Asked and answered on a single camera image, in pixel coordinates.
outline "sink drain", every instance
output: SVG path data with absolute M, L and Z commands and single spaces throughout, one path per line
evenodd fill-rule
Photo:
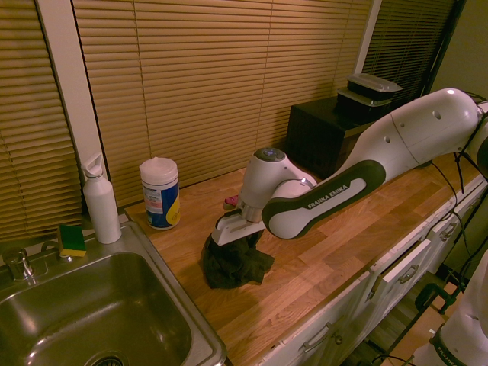
M 93 364 L 93 366 L 124 366 L 117 357 L 106 357 Z

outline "stainless steel sink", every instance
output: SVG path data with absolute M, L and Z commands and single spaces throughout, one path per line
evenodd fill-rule
M 222 365 L 226 350 L 135 223 L 85 257 L 29 257 L 31 278 L 0 267 L 0 365 Z

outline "cabinet door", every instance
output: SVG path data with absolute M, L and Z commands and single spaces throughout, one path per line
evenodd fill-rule
M 329 337 L 343 324 L 361 294 L 361 281 L 356 280 L 330 301 L 299 329 L 284 337 L 263 357 L 259 366 L 297 366 L 318 364 L 326 352 Z
M 392 265 L 380 273 L 371 301 L 377 304 L 373 323 L 379 323 L 427 271 L 424 262 L 432 242 L 418 241 Z
M 480 196 L 486 189 L 486 184 L 476 187 L 466 196 L 455 208 L 455 212 L 466 222 L 467 217 L 473 209 L 480 203 Z M 461 223 L 455 215 L 451 215 L 443 221 L 439 221 L 432 227 L 427 238 L 432 241 L 432 250 L 429 253 L 428 270 L 436 273 L 440 264 L 446 259 L 447 255 L 454 246 L 454 238 L 461 231 Z M 463 246 L 464 241 L 458 242 L 458 246 Z M 468 257 L 465 248 L 454 248 L 453 254 Z

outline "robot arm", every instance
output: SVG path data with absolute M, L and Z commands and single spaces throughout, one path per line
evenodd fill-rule
M 302 236 L 318 221 L 398 175 L 436 156 L 461 151 L 482 116 L 471 97 L 457 89 L 416 99 L 363 132 L 340 170 L 318 185 L 283 152 L 258 150 L 244 176 L 241 211 L 217 222 L 212 237 L 223 245 L 264 227 L 282 239 Z M 486 122 L 467 152 L 488 176 Z

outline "beige blinds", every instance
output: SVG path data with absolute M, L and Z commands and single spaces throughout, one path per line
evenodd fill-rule
M 283 145 L 290 106 L 353 72 L 369 0 L 74 0 L 119 205 L 139 164 L 174 159 L 182 186 Z
M 400 85 L 395 106 L 422 94 L 456 0 L 383 0 L 363 72 Z
M 0 0 L 0 242 L 80 222 L 71 137 L 34 0 Z

